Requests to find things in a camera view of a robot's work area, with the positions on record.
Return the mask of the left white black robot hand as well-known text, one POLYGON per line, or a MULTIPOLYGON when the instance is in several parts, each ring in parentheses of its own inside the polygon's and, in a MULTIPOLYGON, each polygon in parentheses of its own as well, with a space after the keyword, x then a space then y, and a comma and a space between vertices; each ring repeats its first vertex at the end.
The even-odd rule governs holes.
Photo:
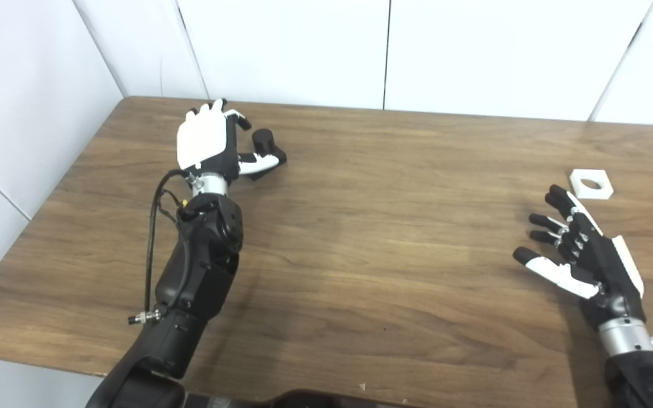
POLYGON ((238 151, 238 129, 249 131, 252 124, 236 109, 225 109, 226 100, 215 100, 192 108, 176 134, 176 159, 184 178, 203 184, 216 178, 225 184, 241 176, 257 180, 287 163, 287 154, 277 146, 269 129, 252 133, 252 152, 238 151))

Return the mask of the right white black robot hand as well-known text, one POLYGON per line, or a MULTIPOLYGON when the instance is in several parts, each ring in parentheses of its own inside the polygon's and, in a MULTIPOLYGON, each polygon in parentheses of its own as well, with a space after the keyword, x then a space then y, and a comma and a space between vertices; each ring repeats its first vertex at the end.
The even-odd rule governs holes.
POLYGON ((583 204, 567 189, 552 184, 545 201, 563 220, 535 214, 529 222, 541 227, 529 237, 555 248, 560 262, 526 247, 513 258, 529 271, 579 297, 584 320, 593 329, 619 318, 646 322, 640 276, 630 271, 630 253, 617 238, 608 238, 583 204))

